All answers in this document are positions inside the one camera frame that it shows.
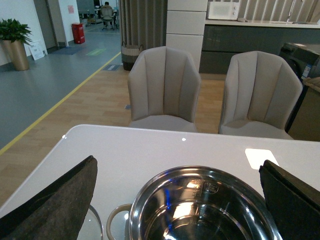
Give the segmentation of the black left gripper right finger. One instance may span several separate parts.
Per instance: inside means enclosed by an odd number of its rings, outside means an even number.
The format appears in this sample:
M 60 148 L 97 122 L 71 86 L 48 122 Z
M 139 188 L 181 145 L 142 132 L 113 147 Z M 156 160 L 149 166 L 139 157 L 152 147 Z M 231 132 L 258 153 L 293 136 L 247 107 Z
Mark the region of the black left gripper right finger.
M 284 240 L 320 238 L 320 192 L 265 160 L 259 168 L 266 206 Z

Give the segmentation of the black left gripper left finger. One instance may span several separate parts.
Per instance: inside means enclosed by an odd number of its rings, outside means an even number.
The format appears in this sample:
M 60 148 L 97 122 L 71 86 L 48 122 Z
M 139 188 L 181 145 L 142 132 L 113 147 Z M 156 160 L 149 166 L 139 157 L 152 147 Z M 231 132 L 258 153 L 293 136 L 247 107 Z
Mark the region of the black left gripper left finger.
M 2 240 L 75 240 L 93 198 L 98 162 L 88 156 L 0 219 Z

